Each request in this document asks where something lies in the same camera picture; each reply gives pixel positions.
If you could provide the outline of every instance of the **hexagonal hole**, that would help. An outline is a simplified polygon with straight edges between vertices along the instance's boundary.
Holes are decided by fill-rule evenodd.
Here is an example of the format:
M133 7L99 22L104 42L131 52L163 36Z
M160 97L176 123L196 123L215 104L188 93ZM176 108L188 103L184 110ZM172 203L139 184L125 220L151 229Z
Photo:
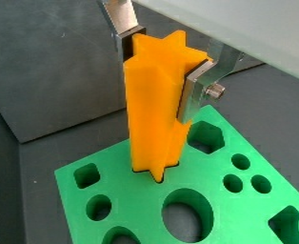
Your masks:
M204 121L192 125L187 142L189 146L207 154L215 153L225 146L221 129Z

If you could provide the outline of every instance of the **circular hole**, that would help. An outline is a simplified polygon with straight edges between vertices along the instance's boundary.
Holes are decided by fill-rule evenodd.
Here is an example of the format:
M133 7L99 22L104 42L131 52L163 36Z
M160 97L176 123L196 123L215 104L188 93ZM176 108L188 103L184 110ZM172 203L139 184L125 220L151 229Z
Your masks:
M252 185L259 193L267 194L272 190L272 185L271 185L269 180L261 175L253 176Z
M239 169L239 170L247 170L251 167L251 161L248 159L248 157L243 154L235 154L231 158L232 164L233 166Z
M88 202L87 215L89 219L93 221L103 220L109 215L111 210L112 210L112 201L103 194L96 195Z
M179 189L165 199L163 220L177 240L187 243L200 242L212 231L212 207L200 193L191 189Z
M225 188L228 189L228 191L232 193L240 193L243 191L243 181L233 174L228 174L224 177L224 185L225 185Z
M133 232L117 226L105 234L103 244L140 244L140 241Z

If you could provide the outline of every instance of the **dark gray surface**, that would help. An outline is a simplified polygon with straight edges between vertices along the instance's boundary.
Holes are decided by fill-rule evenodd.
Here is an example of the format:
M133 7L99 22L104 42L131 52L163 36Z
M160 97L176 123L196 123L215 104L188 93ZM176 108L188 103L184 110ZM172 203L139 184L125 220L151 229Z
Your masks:
M19 144L0 116L0 244L24 243Z
M203 34L137 5L136 11L148 34L187 30L189 46L205 50ZM96 1L0 0L0 112L19 141L123 106L117 54Z
M220 113L299 190L299 80L260 66L223 83ZM71 243L53 171L125 138L120 111L20 146L28 244Z

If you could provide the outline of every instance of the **gray wall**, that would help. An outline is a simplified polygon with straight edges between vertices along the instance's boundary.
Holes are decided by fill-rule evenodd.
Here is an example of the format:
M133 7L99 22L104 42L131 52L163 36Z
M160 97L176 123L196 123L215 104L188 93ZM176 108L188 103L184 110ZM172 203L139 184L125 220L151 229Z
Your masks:
M135 5L148 34L208 37ZM248 59L248 65L256 61ZM96 0L0 0L0 112L20 142L124 107L111 31Z

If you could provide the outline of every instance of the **square hole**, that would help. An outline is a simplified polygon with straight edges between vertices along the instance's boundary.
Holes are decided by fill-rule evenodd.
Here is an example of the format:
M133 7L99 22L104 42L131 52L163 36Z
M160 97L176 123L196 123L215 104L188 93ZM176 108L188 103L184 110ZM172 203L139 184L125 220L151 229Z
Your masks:
M73 173L77 187L84 189L100 180L100 173L95 164L88 164Z

